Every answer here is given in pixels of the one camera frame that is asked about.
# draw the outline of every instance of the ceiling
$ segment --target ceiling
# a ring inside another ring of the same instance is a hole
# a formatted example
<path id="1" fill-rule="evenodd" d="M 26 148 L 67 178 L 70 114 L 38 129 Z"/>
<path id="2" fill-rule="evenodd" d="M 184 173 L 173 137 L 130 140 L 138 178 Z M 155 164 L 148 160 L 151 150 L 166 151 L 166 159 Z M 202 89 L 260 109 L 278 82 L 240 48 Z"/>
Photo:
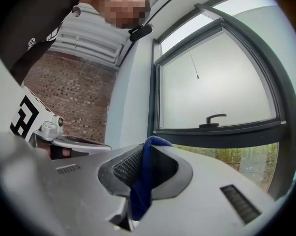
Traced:
<path id="1" fill-rule="evenodd" d="M 151 7 L 158 0 L 150 0 Z M 81 15 L 65 18 L 51 51 L 75 55 L 113 68 L 124 48 L 129 33 L 107 24 L 89 4 L 80 3 Z"/>

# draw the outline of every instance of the black clip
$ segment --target black clip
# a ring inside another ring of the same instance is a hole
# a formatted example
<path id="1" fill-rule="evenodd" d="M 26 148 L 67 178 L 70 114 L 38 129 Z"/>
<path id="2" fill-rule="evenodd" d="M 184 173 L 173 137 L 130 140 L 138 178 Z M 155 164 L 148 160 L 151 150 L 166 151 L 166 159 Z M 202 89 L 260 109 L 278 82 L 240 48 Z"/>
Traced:
<path id="1" fill-rule="evenodd" d="M 150 34 L 153 31 L 153 25 L 152 24 L 147 24 L 145 26 L 143 25 L 138 25 L 135 28 L 129 30 L 129 40 L 131 42 L 136 42 L 137 40 L 143 38 L 144 36 Z"/>

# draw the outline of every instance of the window handle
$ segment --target window handle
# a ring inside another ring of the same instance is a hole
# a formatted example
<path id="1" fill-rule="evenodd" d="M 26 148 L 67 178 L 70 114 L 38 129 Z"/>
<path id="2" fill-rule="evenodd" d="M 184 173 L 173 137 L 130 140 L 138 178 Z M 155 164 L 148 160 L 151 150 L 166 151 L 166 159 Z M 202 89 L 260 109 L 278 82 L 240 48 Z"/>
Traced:
<path id="1" fill-rule="evenodd" d="M 201 124 L 199 125 L 199 128 L 212 128 L 212 127 L 218 127 L 218 123 L 211 123 L 211 119 L 215 117 L 226 117 L 226 114 L 217 114 L 213 116 L 208 116 L 207 117 L 207 123 L 206 124 Z"/>

